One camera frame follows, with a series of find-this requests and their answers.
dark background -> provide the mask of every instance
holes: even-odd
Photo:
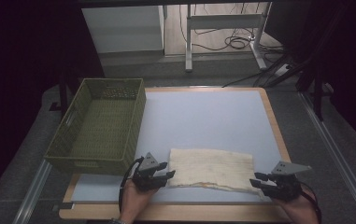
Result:
[[[61,74],[103,75],[80,8],[0,1],[0,175]]]
[[[348,4],[320,61],[324,81],[335,89],[332,103],[356,130],[356,2]],[[334,5],[309,6],[300,48],[292,52],[298,62],[314,49]],[[35,120],[42,93],[58,84],[60,75],[103,75],[80,8],[0,1],[0,175]]]

white cabinet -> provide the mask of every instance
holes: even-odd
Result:
[[[83,8],[98,53],[164,48],[163,7]]]

beige cloth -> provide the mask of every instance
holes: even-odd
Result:
[[[172,187],[203,187],[229,191],[258,192],[249,179],[254,178],[250,154],[217,149],[171,149],[169,180]]]

wooden table frame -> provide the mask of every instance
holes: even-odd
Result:
[[[154,91],[258,91],[271,128],[277,141],[279,153],[284,161],[291,161],[280,133],[267,94],[262,88],[149,88]],[[72,203],[72,195],[79,175],[73,175],[64,196],[64,203]],[[109,220],[120,215],[117,203],[74,203],[71,209],[61,209],[64,219],[103,219]],[[136,220],[146,221],[250,221],[250,222],[289,222],[285,212],[273,203],[236,203],[236,204],[150,204]]]

human arm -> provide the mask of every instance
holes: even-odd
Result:
[[[309,195],[315,200],[314,194],[303,189],[303,192]],[[315,212],[314,205],[306,199],[303,195],[298,198],[285,202],[279,199],[272,199],[274,203],[277,203],[286,212],[289,218],[295,224],[320,224],[318,222],[317,213]]]
[[[151,197],[158,189],[148,191],[139,190],[132,180],[127,180],[122,196],[121,215],[119,220],[125,224],[132,224],[136,217],[146,208]]]

